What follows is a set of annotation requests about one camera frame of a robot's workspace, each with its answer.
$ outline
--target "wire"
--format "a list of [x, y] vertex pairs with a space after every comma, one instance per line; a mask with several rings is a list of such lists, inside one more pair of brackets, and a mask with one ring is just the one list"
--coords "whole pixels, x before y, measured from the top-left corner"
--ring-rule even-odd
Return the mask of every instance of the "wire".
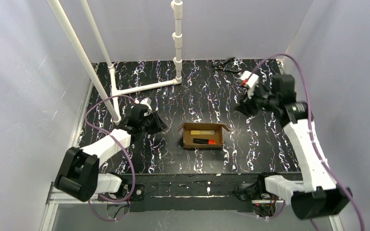
[[269, 217], [269, 219], [278, 217], [281, 214], [281, 212], [283, 212], [284, 206], [286, 206], [286, 201], [283, 201], [283, 205], [281, 206], [280, 210], [276, 212], [276, 214], [274, 214], [273, 216]]
[[255, 206], [256, 208], [261, 209], [264, 213], [266, 213], [269, 217], [271, 217], [271, 215], [264, 208], [262, 208], [262, 207], [260, 207], [258, 205], [255, 205], [255, 204], [253, 204], [253, 206]]
[[311, 143], [313, 145], [313, 149], [314, 149], [314, 152], [316, 153], [317, 157], [319, 158], [321, 164], [323, 165], [323, 167], [325, 168], [325, 170], [327, 171], [327, 173], [337, 182], [338, 184], [338, 187], [341, 188], [341, 190], [344, 192], [344, 194], [347, 196], [347, 198], [350, 200], [350, 202], [352, 203], [352, 205], [354, 206], [354, 209], [357, 213], [357, 216], [358, 216], [358, 219], [359, 219], [359, 225], [361, 227], [361, 231], [365, 231], [365, 223], [364, 223], [364, 218], [362, 217], [362, 214], [361, 214], [361, 210], [360, 208], [358, 207], [358, 205], [356, 204], [355, 200], [353, 199], [351, 193], [346, 189], [346, 187], [344, 186], [344, 184], [337, 178], [337, 176], [331, 171], [330, 167], [327, 165], [327, 163], [325, 162], [325, 160], [321, 157], [321, 154], [317, 148], [317, 145], [316, 143], [314, 142], [314, 134], [313, 134], [313, 126], [311, 124], [311, 103], [310, 103], [310, 96], [309, 96], [309, 93], [308, 93], [308, 87], [307, 87], [307, 83], [305, 81], [305, 78], [304, 78], [304, 75], [303, 75], [303, 72], [300, 68], [300, 65], [298, 64], [298, 62], [289, 54], [275, 54], [275, 55], [272, 55], [266, 59], [263, 59], [261, 60], [257, 65], [256, 67], [254, 67], [254, 69], [252, 70], [252, 73], [255, 73], [260, 66], [262, 66], [264, 63], [266, 63], [268, 60], [270, 59], [274, 59], [278, 56], [285, 56], [285, 57], [288, 57], [290, 58], [293, 63], [296, 65], [297, 67], [297, 70], [300, 74], [300, 77], [301, 77], [301, 80], [302, 80], [302, 83], [303, 83], [303, 87], [304, 87], [304, 92], [305, 92], [305, 98], [307, 100], [307, 110], [308, 110], [308, 114], [307, 114], [307, 119], [308, 119], [308, 130], [309, 130], [309, 136], [310, 136], [310, 140], [311, 140]]
[[276, 196], [276, 198], [275, 198], [275, 201], [274, 201], [274, 205], [276, 204], [276, 202], [277, 202], [277, 199], [278, 199], [278, 196]]
[[316, 225], [316, 223], [313, 221], [313, 219], [310, 219], [310, 223], [313, 225], [314, 229], [316, 231], [320, 231], [320, 229], [318, 228], [318, 226]]
[[128, 205], [124, 205], [124, 206], [121, 206], [118, 210], [117, 210], [117, 213], [114, 215], [114, 219], [116, 218], [117, 214], [119, 213], [119, 211], [122, 209], [122, 208], [126, 208], [128, 207]]
[[269, 204], [268, 204], [268, 205], [271, 205], [271, 204], [272, 204], [272, 202], [273, 202], [273, 194], [271, 194], [271, 195], [270, 195], [270, 202], [269, 202]]
[[[94, 108], [96, 108], [98, 105], [100, 105], [100, 104], [102, 104], [102, 103], [104, 103], [105, 101], [107, 101], [107, 100], [111, 100], [111, 99], [113, 99], [113, 98], [116, 98], [116, 97], [125, 97], [125, 98], [128, 98], [129, 100], [131, 100], [131, 101], [135, 101], [135, 99], [134, 98], [132, 98], [132, 97], [130, 97], [130, 96], [126, 96], [126, 95], [114, 95], [114, 96], [111, 96], [111, 97], [108, 97], [108, 98], [106, 98], [106, 99], [104, 99], [104, 100], [101, 100], [100, 102], [98, 102], [98, 103], [96, 103], [93, 107], [91, 107], [87, 112], [86, 112], [86, 115], [84, 116], [84, 122], [89, 126], [89, 127], [92, 127], [92, 128], [94, 128], [94, 129], [96, 129], [96, 130], [98, 130], [99, 132], [102, 132], [102, 133], [104, 133], [104, 134], [106, 134], [106, 135], [110, 135], [110, 132], [109, 131], [107, 131], [107, 130], [105, 130], [105, 129], [103, 129], [103, 128], [100, 128], [100, 127], [98, 127], [98, 126], [96, 126], [96, 125], [94, 125], [94, 124], [91, 124], [89, 121], [88, 121], [88, 119], [87, 119], [87, 117], [88, 117], [88, 115], [89, 115], [89, 113], [92, 111], [92, 110], [94, 110]], [[131, 168], [131, 175], [132, 175], [132, 185], [135, 185], [135, 171], [134, 171], [134, 165], [132, 164], [132, 161], [131, 161], [131, 159], [130, 159], [130, 156], [128, 155], [128, 153], [127, 153], [127, 151], [125, 150], [125, 148], [124, 148], [124, 146], [114, 137], [114, 136], [111, 136], [110, 135], [110, 137], [114, 140], [114, 142], [122, 149], [122, 151], [123, 151], [123, 153], [124, 153], [124, 155], [125, 155], [125, 157], [127, 158], [127, 161], [128, 161], [128, 163], [129, 163], [129, 165], [130, 165], [130, 168]], [[104, 200], [106, 200], [106, 201], [109, 201], [109, 202], [113, 202], [113, 203], [120, 203], [120, 202], [123, 202], [123, 201], [128, 201], [128, 199], [131, 197], [131, 195], [132, 195], [132, 193], [134, 192], [134, 187], [131, 187], [131, 190], [130, 190], [130, 192], [124, 197], [124, 198], [122, 198], [122, 199], [119, 199], [119, 200], [111, 200], [111, 199], [109, 199], [109, 198], [107, 198], [107, 197], [105, 197], [104, 195], [102, 195], [102, 194], [98, 194], [101, 198], [103, 198]], [[120, 217], [120, 218], [114, 218], [114, 219], [109, 219], [109, 218], [104, 218], [104, 217], [102, 217], [102, 216], [100, 216], [100, 215], [98, 215], [97, 213], [96, 213], [96, 211], [94, 210], [94, 208], [93, 208], [93, 206], [92, 206], [92, 204], [90, 203], [90, 200], [88, 201], [88, 203], [89, 203], [89, 208], [90, 208], [90, 210], [93, 212], [93, 214], [96, 216], [96, 217], [98, 217], [99, 219], [101, 219], [101, 220], [104, 220], [104, 221], [115, 221], [115, 220], [119, 220], [119, 219], [121, 219], [121, 218], [123, 218], [124, 216], [125, 216], [125, 214], [122, 216], [122, 217]]]
[[119, 217], [119, 218], [116, 218], [116, 216], [114, 216], [114, 218], [113, 219], [111, 219], [111, 218], [104, 218], [104, 217], [102, 217], [102, 216], [100, 216], [95, 210], [94, 210], [94, 208], [93, 208], [93, 205], [91, 204], [91, 202], [90, 202], [90, 200], [88, 200], [87, 201], [88, 203], [89, 203], [89, 208], [90, 208], [90, 210], [92, 211], [92, 213], [97, 217], [97, 218], [99, 218], [100, 220], [103, 220], [103, 221], [117, 221], [117, 220], [120, 220], [120, 219], [122, 219], [123, 217], [125, 217], [128, 213], [125, 213], [125, 214], [123, 214], [121, 217]]

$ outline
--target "black pliers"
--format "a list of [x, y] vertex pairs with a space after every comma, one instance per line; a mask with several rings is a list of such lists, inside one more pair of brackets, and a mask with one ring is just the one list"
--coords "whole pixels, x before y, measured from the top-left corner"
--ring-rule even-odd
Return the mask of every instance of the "black pliers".
[[212, 65], [212, 67], [214, 68], [214, 71], [239, 73], [239, 72], [241, 72], [241, 70], [231, 70], [229, 68], [226, 68], [226, 64], [233, 61], [234, 59], [235, 59], [235, 57], [230, 57], [230, 58], [226, 59], [225, 61], [220, 61], [219, 64], [217, 64], [217, 65]]

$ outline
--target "open cardboard box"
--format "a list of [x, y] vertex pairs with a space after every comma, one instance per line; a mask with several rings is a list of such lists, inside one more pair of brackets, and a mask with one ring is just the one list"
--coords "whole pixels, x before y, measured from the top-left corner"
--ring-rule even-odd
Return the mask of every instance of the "open cardboard box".
[[[223, 146], [222, 129], [230, 131], [226, 124], [211, 124], [211, 123], [183, 123], [179, 126], [178, 131], [184, 130], [184, 148], [221, 148]], [[191, 130], [214, 130], [213, 135], [191, 135]], [[194, 143], [194, 138], [214, 140], [215, 144], [197, 144]]]

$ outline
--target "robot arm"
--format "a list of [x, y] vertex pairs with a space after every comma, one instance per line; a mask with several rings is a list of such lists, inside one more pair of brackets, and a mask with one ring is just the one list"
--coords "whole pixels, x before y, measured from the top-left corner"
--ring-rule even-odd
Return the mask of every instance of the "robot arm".
[[257, 79], [255, 74], [243, 73], [240, 82], [247, 88], [247, 92], [239, 100], [237, 109], [247, 116], [255, 115], [262, 109], [275, 114], [296, 153], [303, 184], [286, 180], [278, 173], [262, 173], [256, 184], [246, 188], [239, 185], [234, 191], [237, 192], [236, 196], [257, 199], [263, 193], [276, 195], [291, 204], [295, 215], [300, 219], [338, 214], [349, 199], [321, 164], [327, 160], [313, 131], [314, 142], [322, 160], [314, 151], [309, 137], [307, 103], [296, 102], [293, 76], [274, 76], [271, 90], [258, 84]]
[[57, 173], [54, 186], [69, 195], [88, 201], [95, 193], [117, 193], [123, 179], [115, 173], [99, 173], [99, 167], [110, 159], [121, 147], [113, 140], [116, 138], [128, 148], [144, 133], [155, 134], [167, 126], [146, 98], [132, 107], [131, 114], [125, 117], [109, 135], [97, 142], [82, 147], [71, 147], [66, 151]]

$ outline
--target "black speckled table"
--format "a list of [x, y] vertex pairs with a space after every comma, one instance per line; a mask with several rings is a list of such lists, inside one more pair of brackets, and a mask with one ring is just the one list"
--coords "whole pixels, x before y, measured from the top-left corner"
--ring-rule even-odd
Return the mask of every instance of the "black speckled table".
[[[235, 110], [244, 89], [236, 84], [238, 74], [215, 72], [211, 65], [218, 60], [184, 61], [183, 82], [131, 94], [134, 98], [149, 97], [151, 106], [168, 129], [148, 135], [134, 143], [129, 154], [135, 173], [248, 173], [263, 171], [300, 171], [296, 156], [287, 136], [272, 113], [246, 117]], [[235, 60], [233, 69], [252, 70], [259, 60]], [[115, 63], [119, 89], [156, 83], [174, 78], [175, 66], [171, 61]], [[279, 73], [275, 60], [263, 66], [257, 74], [261, 81], [271, 85], [272, 75]], [[97, 74], [110, 94], [110, 80], [106, 63], [98, 65]], [[88, 108], [101, 98], [93, 89]], [[126, 99], [119, 99], [120, 112], [130, 110]], [[112, 130], [113, 122], [103, 105], [89, 116], [89, 121]], [[177, 128], [183, 122], [225, 123], [231, 132], [224, 131], [225, 144], [220, 150], [184, 150], [180, 145], [182, 134]], [[82, 128], [79, 147], [102, 138], [92, 128]], [[131, 169], [118, 153], [102, 166], [102, 171], [129, 173]]]

